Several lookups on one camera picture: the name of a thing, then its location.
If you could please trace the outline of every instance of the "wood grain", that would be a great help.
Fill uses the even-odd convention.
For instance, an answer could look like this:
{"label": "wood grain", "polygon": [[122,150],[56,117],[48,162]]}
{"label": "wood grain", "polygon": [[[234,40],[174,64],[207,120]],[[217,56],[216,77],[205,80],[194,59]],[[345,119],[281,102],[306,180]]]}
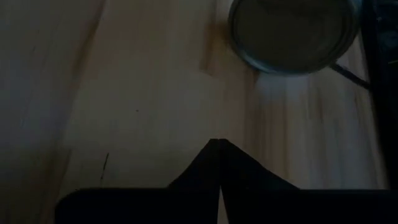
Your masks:
{"label": "wood grain", "polygon": [[[230,0],[22,3],[2,13],[4,220],[47,222],[80,188],[164,187],[210,138],[301,188],[387,187],[369,93],[328,68],[247,67],[226,40]],[[340,63],[366,78],[359,39]]]}

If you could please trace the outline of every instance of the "cable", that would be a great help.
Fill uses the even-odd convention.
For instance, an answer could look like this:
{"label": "cable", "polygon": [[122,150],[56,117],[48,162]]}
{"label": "cable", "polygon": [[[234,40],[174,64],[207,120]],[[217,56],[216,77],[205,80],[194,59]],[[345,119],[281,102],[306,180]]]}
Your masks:
{"label": "cable", "polygon": [[350,72],[349,70],[345,69],[341,65],[338,65],[337,63],[334,63],[333,65],[330,65],[330,68],[333,69],[334,71],[338,72],[340,75],[346,77],[351,82],[357,84],[358,86],[371,91],[370,83],[368,83],[365,80],[362,80],[362,79],[358,78],[356,75],[354,75],[352,72]]}

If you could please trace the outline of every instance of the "light wood surface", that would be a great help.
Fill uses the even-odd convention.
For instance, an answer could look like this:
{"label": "light wood surface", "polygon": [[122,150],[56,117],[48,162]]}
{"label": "light wood surface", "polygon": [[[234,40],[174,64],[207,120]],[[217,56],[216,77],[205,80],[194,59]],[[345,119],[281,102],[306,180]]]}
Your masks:
{"label": "light wood surface", "polygon": [[[164,187],[210,138],[301,188],[387,187],[369,93],[328,68],[247,67],[230,0],[20,4],[1,15],[3,220],[47,222],[80,188]],[[362,54],[340,61],[365,78]]]}

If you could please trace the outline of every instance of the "wooden table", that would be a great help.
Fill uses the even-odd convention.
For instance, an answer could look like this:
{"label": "wooden table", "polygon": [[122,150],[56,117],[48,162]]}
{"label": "wooden table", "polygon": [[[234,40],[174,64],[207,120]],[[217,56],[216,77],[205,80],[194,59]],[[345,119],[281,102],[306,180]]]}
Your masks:
{"label": "wooden table", "polygon": [[[46,222],[85,187],[165,187],[210,138],[304,189],[387,187],[369,93],[328,68],[249,68],[230,0],[6,2],[0,218]],[[366,78],[359,39],[340,63]]]}

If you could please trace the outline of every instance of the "black cable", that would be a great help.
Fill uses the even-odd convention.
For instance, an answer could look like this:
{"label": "black cable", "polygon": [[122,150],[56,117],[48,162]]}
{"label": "black cable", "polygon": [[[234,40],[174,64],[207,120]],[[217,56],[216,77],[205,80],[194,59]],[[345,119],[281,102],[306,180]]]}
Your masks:
{"label": "black cable", "polygon": [[359,85],[362,88],[365,88],[365,89],[371,91],[371,85],[367,81],[358,78],[356,75],[354,75],[352,72],[350,72],[348,69],[345,69],[341,65],[334,63],[333,65],[330,65],[330,68],[333,69],[334,71],[338,72],[340,75],[346,77],[351,82]]}

